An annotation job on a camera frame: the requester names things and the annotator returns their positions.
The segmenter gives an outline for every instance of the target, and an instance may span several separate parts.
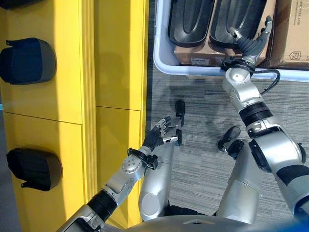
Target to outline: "brown cardboard box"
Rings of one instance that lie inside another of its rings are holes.
[[[280,0],[267,66],[309,70],[309,0]]]
[[[214,3],[214,9],[212,12],[215,12],[215,6],[216,6],[217,0]],[[260,21],[257,33],[255,37],[257,37],[261,31],[262,28],[265,27],[265,20],[268,15],[273,16],[275,11],[275,5],[276,0],[268,0],[262,15],[262,19]],[[211,17],[211,23],[210,27],[207,32],[205,43],[193,48],[184,48],[184,47],[175,47],[175,55],[180,61],[181,64],[184,65],[196,65],[196,66],[221,66],[222,61],[224,58],[228,55],[231,57],[241,57],[241,52],[236,49],[225,49],[222,47],[219,47],[209,40],[209,34],[210,34],[210,28],[212,24],[212,18]],[[263,50],[258,62],[262,62],[266,57],[266,51],[267,46]]]

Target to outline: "storage bin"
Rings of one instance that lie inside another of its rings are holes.
[[[182,66],[174,55],[174,45],[169,41],[168,26],[171,0],[157,0],[154,39],[154,63],[163,73],[172,75],[224,76],[220,67]],[[279,70],[281,80],[309,82],[309,71]],[[274,79],[274,73],[254,74],[257,79]]]

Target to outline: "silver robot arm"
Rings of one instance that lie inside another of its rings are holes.
[[[304,165],[306,153],[297,144],[278,118],[266,106],[262,94],[251,82],[255,63],[260,56],[271,31],[268,16],[266,29],[257,40],[244,38],[238,31],[230,29],[243,51],[242,59],[233,60],[223,80],[223,89],[229,94],[234,108],[246,125],[246,131],[253,140],[249,147],[258,167],[272,173],[291,212],[296,217],[309,215],[309,168]]]
[[[178,137],[163,138],[169,128],[170,117],[160,120],[147,134],[139,150],[128,149],[128,157],[120,169],[108,180],[101,191],[86,205],[83,205],[58,232],[99,232],[113,211],[123,203],[140,180],[146,169],[155,170],[157,156],[152,155],[156,146],[172,143]]]

